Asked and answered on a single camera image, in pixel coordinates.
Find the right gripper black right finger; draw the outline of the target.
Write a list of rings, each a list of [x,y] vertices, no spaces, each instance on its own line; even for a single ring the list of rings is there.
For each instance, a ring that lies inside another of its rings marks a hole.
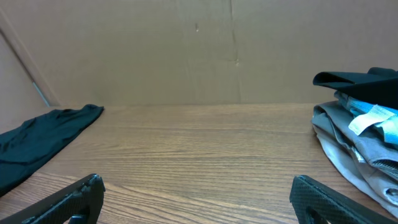
[[[294,177],[289,200],[300,224],[397,224],[307,175]]]

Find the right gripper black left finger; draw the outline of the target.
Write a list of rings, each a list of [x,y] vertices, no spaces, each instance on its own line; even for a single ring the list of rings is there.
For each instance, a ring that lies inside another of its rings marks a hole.
[[[98,221],[106,189],[90,174],[41,201],[1,220],[2,224],[92,223]]]

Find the black t-shirt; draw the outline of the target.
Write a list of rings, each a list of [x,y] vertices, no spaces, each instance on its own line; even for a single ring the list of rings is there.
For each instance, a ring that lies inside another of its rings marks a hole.
[[[85,105],[80,110],[52,110],[1,134],[1,195],[28,179],[103,111],[102,106],[96,105]]]

